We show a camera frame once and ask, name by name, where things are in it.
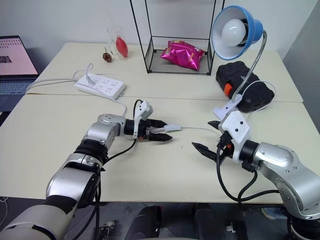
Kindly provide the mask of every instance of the white table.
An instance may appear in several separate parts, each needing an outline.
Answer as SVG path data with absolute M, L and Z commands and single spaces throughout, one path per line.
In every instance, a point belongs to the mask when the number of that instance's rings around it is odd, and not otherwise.
M 126 97 L 135 98 L 172 98 L 172 99 L 201 99 L 227 100 L 224 92 L 216 81 L 216 72 L 220 65 L 227 61 L 214 57 L 211 76 L 193 74 L 165 74 L 146 71 L 141 48 L 139 45 L 129 45 L 130 59 L 118 60 L 112 63 L 102 59 L 105 44 L 102 43 L 66 43 L 52 62 L 39 76 L 38 80 L 72 78 L 74 72 L 83 70 L 89 63 L 94 64 L 90 71 L 95 74 L 107 74 L 107 77 L 122 80 L 127 85 Z M 248 50 L 244 55 L 233 60 L 243 61 L 250 67 L 258 51 Z M 302 102 L 295 84 L 286 70 L 276 51 L 265 50 L 257 64 L 254 73 L 262 81 L 272 83 L 277 91 L 273 101 Z M 29 93 L 86 95 L 78 91 L 72 82 L 51 84 L 32 88 Z
M 213 129 L 211 109 L 225 101 L 143 98 L 153 106 L 153 119 L 168 124 Z M 133 97 L 121 97 L 131 118 Z M 47 184 L 78 144 L 97 116 L 120 115 L 123 106 L 97 96 L 28 94 L 0 127 L 0 196 L 45 198 Z M 274 102 L 266 110 L 253 113 L 252 140 L 285 145 L 320 175 L 314 149 L 320 136 L 302 103 Z M 216 164 L 200 155 L 191 142 L 216 150 L 218 136 L 206 130 L 184 129 L 170 133 L 166 144 L 139 142 L 137 146 L 105 165 L 102 172 L 102 201 L 146 202 L 232 202 L 222 191 Z M 117 137 L 109 156 L 132 143 Z M 229 191 L 236 195 L 252 177 L 230 159 L 221 167 Z M 275 189 L 261 174 L 245 195 Z M 254 203 L 281 203 L 277 194 L 252 200 Z

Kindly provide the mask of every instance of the laptop screen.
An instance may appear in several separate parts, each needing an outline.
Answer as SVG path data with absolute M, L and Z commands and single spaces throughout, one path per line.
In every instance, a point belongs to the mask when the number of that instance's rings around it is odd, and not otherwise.
M 0 37 L 0 76 L 38 75 L 19 36 Z

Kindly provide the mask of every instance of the blue lamp shade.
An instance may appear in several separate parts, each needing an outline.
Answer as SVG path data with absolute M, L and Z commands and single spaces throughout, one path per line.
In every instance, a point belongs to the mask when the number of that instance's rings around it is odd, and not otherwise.
M 240 20 L 245 26 L 245 37 L 243 41 L 235 46 L 230 46 L 223 38 L 223 29 L 230 20 Z M 231 27 L 230 36 L 234 34 Z M 263 34 L 262 23 L 254 19 L 250 12 L 238 5 L 231 5 L 224 8 L 216 17 L 212 27 L 211 43 L 215 53 L 224 60 L 232 60 L 240 57 L 251 44 L 256 43 Z

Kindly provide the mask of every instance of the laptop keyboard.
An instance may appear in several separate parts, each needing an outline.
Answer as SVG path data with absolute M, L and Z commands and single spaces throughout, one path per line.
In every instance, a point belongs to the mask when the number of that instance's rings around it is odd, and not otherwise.
M 1 82 L 0 95 L 23 95 L 30 84 L 31 82 Z

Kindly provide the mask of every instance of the power strip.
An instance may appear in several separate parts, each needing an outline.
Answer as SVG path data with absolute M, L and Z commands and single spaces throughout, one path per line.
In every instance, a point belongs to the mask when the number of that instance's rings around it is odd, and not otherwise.
M 74 86 L 86 93 L 97 95 L 100 97 L 109 97 L 116 100 L 119 96 L 122 96 L 125 92 L 126 85 L 123 81 L 115 80 L 109 77 L 95 75 L 88 73 L 88 76 L 92 81 L 95 82 L 95 85 L 90 85 L 86 79 L 86 75 L 80 78 Z

